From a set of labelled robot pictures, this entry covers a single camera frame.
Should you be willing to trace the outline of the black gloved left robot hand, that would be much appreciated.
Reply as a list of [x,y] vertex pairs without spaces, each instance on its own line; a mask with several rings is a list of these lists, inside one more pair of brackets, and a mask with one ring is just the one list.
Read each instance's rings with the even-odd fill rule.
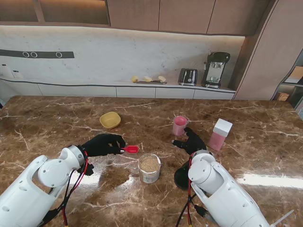
[[81,145],[89,157],[121,154],[125,146],[126,142],[122,136],[115,134],[99,134]]

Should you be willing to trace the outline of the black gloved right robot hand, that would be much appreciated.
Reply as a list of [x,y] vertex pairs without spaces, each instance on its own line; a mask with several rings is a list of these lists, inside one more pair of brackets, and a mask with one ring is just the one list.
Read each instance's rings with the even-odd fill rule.
[[184,149],[189,155],[199,150],[206,150],[205,143],[192,129],[186,127],[184,131],[188,137],[187,141],[173,140],[174,146]]

